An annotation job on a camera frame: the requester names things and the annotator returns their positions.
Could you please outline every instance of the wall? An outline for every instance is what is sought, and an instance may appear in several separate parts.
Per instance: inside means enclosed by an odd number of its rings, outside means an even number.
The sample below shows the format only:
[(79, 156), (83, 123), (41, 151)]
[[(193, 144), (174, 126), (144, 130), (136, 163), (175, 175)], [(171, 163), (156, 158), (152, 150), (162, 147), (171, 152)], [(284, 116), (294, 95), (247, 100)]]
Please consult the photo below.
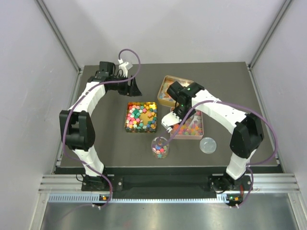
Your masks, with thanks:
[(76, 71), (33, 0), (0, 2), (0, 229), (28, 229)]
[(45, 0), (80, 66), (251, 61), (283, 0)]
[(307, 203), (307, 1), (295, 0), (254, 68), (286, 170)]

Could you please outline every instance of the gray tabletop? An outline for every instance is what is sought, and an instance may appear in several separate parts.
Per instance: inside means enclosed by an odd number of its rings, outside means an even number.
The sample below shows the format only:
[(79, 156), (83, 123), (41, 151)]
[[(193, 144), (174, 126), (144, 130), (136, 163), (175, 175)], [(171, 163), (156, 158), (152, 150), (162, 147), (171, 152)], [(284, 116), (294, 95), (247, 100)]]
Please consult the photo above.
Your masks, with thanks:
[[(135, 73), (135, 65), (130, 73)], [(98, 66), (85, 66), (81, 78), (79, 95), (85, 89), (89, 77), (95, 75)], [(170, 153), (165, 159), (156, 159), (151, 151), (153, 138), (162, 134), (161, 119), (170, 108), (158, 103), (157, 133), (127, 133), (124, 129), (125, 112), (128, 102), (158, 102), (157, 94), (166, 75), (190, 79), (203, 85), (212, 95), (231, 103), (247, 106), (260, 112), (255, 91), (244, 62), (234, 63), (184, 63), (184, 64), (143, 64), (137, 76), (142, 92), (139, 97), (119, 95), (115, 91), (99, 101), (92, 114), (96, 132), (95, 149), (101, 162), (107, 166), (225, 166), (229, 164), (231, 135), (219, 123), (203, 115), (204, 137), (212, 137), (217, 149), (205, 154), (199, 148), (199, 140), (172, 140)], [(272, 146), (265, 129), (265, 139), (251, 162), (259, 162), (272, 154)], [(267, 165), (277, 165), (272, 160)], [(61, 167), (77, 167), (77, 161), (63, 157)]]

